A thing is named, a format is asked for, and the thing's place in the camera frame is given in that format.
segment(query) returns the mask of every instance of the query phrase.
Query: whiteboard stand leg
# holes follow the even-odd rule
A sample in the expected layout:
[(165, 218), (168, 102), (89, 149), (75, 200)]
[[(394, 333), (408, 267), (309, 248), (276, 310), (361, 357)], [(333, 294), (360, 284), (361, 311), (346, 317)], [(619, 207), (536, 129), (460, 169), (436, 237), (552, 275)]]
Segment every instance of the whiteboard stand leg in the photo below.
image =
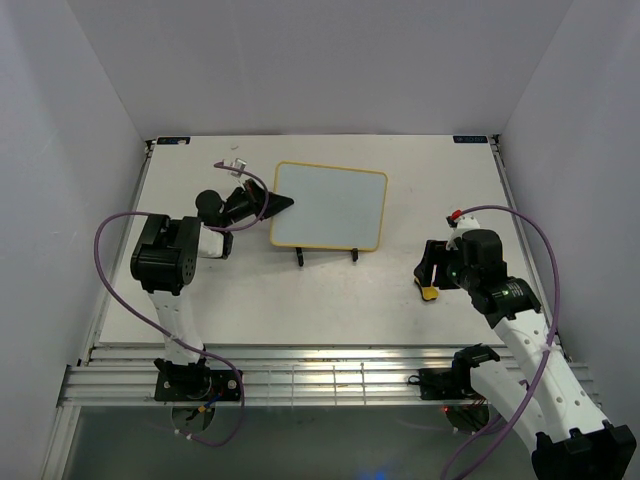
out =
[(304, 257), (302, 256), (302, 248), (296, 247), (296, 257), (298, 257), (298, 265), (300, 267), (304, 266)]

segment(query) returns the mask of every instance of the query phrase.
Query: white wall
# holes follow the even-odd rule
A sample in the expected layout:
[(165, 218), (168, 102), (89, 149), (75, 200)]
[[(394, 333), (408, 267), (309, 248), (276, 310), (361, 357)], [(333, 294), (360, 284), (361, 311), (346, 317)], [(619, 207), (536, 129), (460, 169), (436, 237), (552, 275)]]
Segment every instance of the white wall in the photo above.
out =
[(571, 0), (69, 0), (143, 138), (497, 133)]
[(142, 150), (66, 2), (0, 2), (2, 479), (38, 477), (97, 298), (93, 232), (129, 203)]
[[(640, 2), (575, 0), (503, 137), (517, 205), (557, 251), (562, 339), (637, 437), (639, 87)], [(546, 268), (539, 243), (535, 256)]]

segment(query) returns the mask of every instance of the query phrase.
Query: yellow frame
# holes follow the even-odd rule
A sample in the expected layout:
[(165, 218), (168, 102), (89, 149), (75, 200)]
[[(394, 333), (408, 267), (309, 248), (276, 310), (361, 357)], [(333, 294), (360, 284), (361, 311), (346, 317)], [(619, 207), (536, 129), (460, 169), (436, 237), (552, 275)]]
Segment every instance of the yellow frame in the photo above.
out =
[[(387, 203), (387, 186), (389, 185), (389, 177), (386, 173), (380, 172), (378, 170), (366, 170), (364, 168), (351, 168), (351, 167), (334, 167), (332, 165), (320, 165), (317, 163), (303, 163), (303, 162), (290, 162), (283, 161), (276, 165), (276, 176), (273, 181), (273, 192), (278, 193), (278, 172), (280, 170), (281, 165), (301, 165), (303, 167), (317, 167), (317, 168), (331, 168), (333, 170), (349, 170), (351, 172), (361, 172), (361, 173), (373, 173), (376, 175), (384, 175), (384, 197), (382, 200), (382, 213), (380, 215), (380, 228), (378, 229), (378, 242), (374, 248), (358, 248), (360, 252), (375, 252), (380, 246), (380, 238), (382, 237), (382, 221), (384, 219), (384, 207)], [(271, 245), (275, 247), (290, 247), (290, 248), (318, 248), (323, 250), (351, 250), (353, 246), (350, 247), (333, 247), (326, 245), (294, 245), (294, 244), (284, 244), (284, 243), (276, 243), (273, 241), (273, 224), (275, 222), (275, 217), (271, 221), (271, 227), (269, 229), (269, 241)]]

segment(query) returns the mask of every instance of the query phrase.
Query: small whiteboard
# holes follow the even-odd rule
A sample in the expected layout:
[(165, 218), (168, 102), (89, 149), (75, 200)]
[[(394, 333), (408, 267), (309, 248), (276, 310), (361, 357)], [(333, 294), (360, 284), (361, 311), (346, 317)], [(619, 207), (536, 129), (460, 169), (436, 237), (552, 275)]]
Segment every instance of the small whiteboard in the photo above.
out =
[(274, 191), (295, 203), (273, 217), (271, 243), (279, 247), (377, 249), (387, 181), (383, 172), (278, 164)]

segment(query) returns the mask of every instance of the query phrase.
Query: black label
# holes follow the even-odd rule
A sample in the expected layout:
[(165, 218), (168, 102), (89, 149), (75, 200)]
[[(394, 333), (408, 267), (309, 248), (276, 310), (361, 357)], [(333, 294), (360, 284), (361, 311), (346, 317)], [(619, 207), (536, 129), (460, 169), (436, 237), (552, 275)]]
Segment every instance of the black label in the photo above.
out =
[(191, 137), (158, 137), (158, 145), (189, 145)]
[(453, 143), (488, 143), (484, 135), (454, 135)]

